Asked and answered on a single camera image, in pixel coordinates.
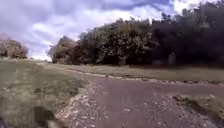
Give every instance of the white cloud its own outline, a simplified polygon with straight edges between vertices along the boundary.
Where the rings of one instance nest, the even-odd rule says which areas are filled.
[[[195,7],[200,3],[217,2],[218,0],[170,0],[170,3],[174,6],[174,10],[181,13],[183,9],[189,9]]]

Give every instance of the pavement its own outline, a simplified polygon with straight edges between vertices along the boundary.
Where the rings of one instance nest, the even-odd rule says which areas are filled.
[[[57,116],[68,128],[222,128],[208,117],[178,106],[174,95],[224,97],[218,85],[161,84],[82,74],[46,66],[89,81]]]

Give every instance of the cloud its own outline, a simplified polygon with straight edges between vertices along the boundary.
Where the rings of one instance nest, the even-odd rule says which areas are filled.
[[[206,2],[217,2],[218,0],[171,0],[170,3],[173,5],[174,10],[181,13],[185,8],[191,8],[198,6],[200,3]]]
[[[160,19],[161,12],[174,14],[198,3],[198,0],[0,0],[0,34],[23,42],[29,47],[30,56],[49,59],[45,51],[63,35],[78,39],[81,32],[119,18]]]

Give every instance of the sky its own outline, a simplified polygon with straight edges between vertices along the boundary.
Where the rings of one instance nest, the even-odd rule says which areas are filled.
[[[46,50],[67,35],[86,32],[119,18],[160,19],[200,2],[217,0],[0,0],[0,35],[20,41],[29,56],[50,59]]]

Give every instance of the field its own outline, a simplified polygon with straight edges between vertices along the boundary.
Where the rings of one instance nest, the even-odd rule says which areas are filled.
[[[9,128],[35,128],[33,108],[56,113],[85,82],[22,61],[0,61],[0,116]]]
[[[144,68],[131,66],[90,66],[90,65],[54,65],[57,67],[88,72],[95,74],[104,74],[111,76],[120,76],[128,78],[148,78],[159,80],[192,80],[192,81],[215,81],[224,82],[224,70],[202,67],[179,67],[179,68]]]

